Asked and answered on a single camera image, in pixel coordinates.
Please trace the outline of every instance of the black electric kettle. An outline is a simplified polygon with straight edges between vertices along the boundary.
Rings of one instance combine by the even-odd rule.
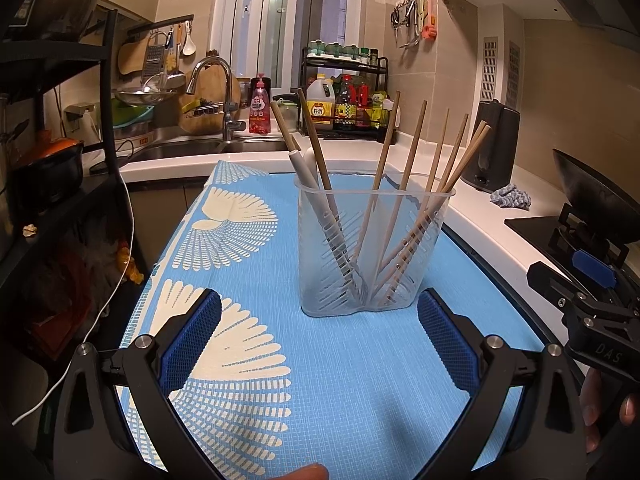
[[[494,192],[511,182],[520,114],[496,99],[480,101],[474,131],[480,121],[491,126],[491,131],[463,171],[462,180],[481,191]]]

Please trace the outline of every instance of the container rim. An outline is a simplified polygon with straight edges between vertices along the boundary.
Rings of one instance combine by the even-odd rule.
[[[343,175],[352,175],[352,174],[360,174],[360,175],[369,175],[369,176],[373,176],[375,175],[375,173],[373,171],[367,171],[367,170],[336,170],[336,171],[329,171],[329,176],[331,176],[332,174],[343,174]],[[402,171],[385,171],[383,173],[383,178],[385,177],[385,175],[388,174],[397,174],[397,175],[402,175]],[[419,177],[419,178],[424,178],[427,179],[429,177],[429,175],[424,174],[424,173],[411,173],[410,175],[411,177]],[[408,191],[400,191],[399,189],[377,189],[377,190],[373,190],[373,189],[332,189],[332,190],[325,190],[325,189],[314,189],[312,187],[307,187],[304,184],[302,184],[300,182],[300,179],[298,178],[298,176],[296,175],[294,180],[293,180],[295,186],[302,191],[305,191],[307,193],[315,193],[315,194],[334,194],[334,195],[340,195],[340,194],[367,194],[367,195],[379,195],[379,196],[386,196],[386,195],[390,195],[390,196],[421,196],[421,197],[428,197],[428,196],[436,196],[436,197],[441,197],[441,198],[451,198],[453,196],[455,196],[456,194],[456,190],[453,189],[451,192],[449,193],[437,193],[437,192],[427,192],[427,191],[416,191],[416,190],[408,190]]]

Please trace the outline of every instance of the blue gripper pad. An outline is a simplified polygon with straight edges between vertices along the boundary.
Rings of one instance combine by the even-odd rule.
[[[453,314],[432,288],[418,298],[418,320],[453,383],[473,396],[480,387],[480,349],[472,345],[479,344],[482,334],[469,318]]]
[[[616,288],[616,273],[607,264],[582,249],[575,251],[571,258],[574,267],[589,276],[604,288]]]
[[[158,383],[165,397],[180,390],[198,362],[204,347],[222,317],[220,296],[210,288],[181,316],[173,316],[164,324],[156,340],[166,341],[160,361]]]

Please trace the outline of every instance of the vent grille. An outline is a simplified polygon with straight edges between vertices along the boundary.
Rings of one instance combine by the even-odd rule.
[[[491,101],[495,98],[495,78],[498,67],[498,38],[484,38],[484,59],[482,62],[482,91],[480,98]]]
[[[520,86],[520,47],[509,42],[509,78],[507,79],[507,98],[505,104],[514,110],[518,106]]]

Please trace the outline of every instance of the human hand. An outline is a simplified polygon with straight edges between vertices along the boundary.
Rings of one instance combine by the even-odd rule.
[[[602,390],[602,377],[600,371],[591,368],[582,384],[580,393],[580,407],[584,419],[587,453],[595,451],[600,445],[600,432],[596,422],[602,414],[600,392]],[[631,426],[640,408],[639,399],[634,396],[627,397],[620,406],[620,422],[625,426]]]
[[[329,472],[323,465],[311,464],[274,480],[329,480]]]

